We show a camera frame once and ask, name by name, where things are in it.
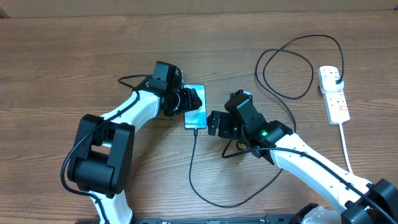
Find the blue-screen Samsung smartphone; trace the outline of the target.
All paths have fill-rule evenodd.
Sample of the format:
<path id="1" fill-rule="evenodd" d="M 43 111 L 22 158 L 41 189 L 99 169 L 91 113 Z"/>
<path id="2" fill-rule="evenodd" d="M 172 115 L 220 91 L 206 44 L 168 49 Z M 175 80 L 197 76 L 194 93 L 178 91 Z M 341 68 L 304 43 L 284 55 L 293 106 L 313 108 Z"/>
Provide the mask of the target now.
<path id="1" fill-rule="evenodd" d="M 206 96 L 205 96 L 205 86 L 199 84 L 185 84 L 185 88 L 195 89 L 202 105 L 193 111 L 188 111 L 184 114 L 185 128 L 186 129 L 205 129 L 207 127 L 206 123 Z"/>

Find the white power strip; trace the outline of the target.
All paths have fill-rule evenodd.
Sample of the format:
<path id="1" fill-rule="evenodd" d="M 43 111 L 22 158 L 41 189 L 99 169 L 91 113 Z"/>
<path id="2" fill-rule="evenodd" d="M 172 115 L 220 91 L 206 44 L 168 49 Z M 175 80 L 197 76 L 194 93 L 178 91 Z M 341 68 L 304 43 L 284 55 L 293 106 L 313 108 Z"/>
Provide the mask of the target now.
<path id="1" fill-rule="evenodd" d="M 337 77 L 340 80 L 340 74 L 336 67 L 325 65 L 318 69 L 318 79 L 324 77 Z M 350 120 L 348 105 L 344 91 L 323 94 L 326 115 L 330 124 L 340 125 Z"/>

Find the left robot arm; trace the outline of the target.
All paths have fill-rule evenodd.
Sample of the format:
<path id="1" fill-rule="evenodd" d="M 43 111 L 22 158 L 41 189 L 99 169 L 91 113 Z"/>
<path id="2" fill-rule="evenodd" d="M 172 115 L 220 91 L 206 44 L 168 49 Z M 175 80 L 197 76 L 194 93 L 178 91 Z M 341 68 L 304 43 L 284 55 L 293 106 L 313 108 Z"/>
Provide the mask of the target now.
<path id="1" fill-rule="evenodd" d="M 158 61 L 151 75 L 131 86 L 130 97 L 112 111 L 86 114 L 60 171 L 65 190 L 91 199 L 96 223 L 133 223 L 125 188 L 131 173 L 135 134 L 160 113 L 169 118 L 205 106 L 202 87 L 185 83 L 177 66 Z"/>

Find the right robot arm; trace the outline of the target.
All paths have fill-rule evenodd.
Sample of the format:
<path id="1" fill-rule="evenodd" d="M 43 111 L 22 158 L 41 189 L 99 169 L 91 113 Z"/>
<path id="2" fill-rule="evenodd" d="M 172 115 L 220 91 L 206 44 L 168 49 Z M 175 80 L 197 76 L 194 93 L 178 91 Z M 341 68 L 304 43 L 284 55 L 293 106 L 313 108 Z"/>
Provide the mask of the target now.
<path id="1" fill-rule="evenodd" d="M 397 223 L 397 188 L 385 179 L 372 183 L 328 160 L 279 121 L 266 121 L 243 90 L 231 94 L 225 111 L 207 117 L 208 132 L 238 140 L 251 153 L 290 172 L 331 206 L 310 203 L 291 223 Z"/>

